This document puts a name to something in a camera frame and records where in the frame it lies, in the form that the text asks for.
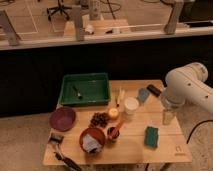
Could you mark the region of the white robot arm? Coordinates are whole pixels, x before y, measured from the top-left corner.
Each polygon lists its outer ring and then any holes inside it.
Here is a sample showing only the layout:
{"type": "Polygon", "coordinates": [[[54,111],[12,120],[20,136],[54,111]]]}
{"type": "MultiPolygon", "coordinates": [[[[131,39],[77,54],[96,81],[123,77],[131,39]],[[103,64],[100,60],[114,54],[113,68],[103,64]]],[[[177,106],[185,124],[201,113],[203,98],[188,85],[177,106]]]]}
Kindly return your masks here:
{"type": "Polygon", "coordinates": [[[177,109],[192,102],[213,113],[213,88],[205,84],[208,70],[199,62],[187,64],[169,71],[165,76],[166,87],[160,95],[164,106],[162,123],[169,125],[177,109]]]}

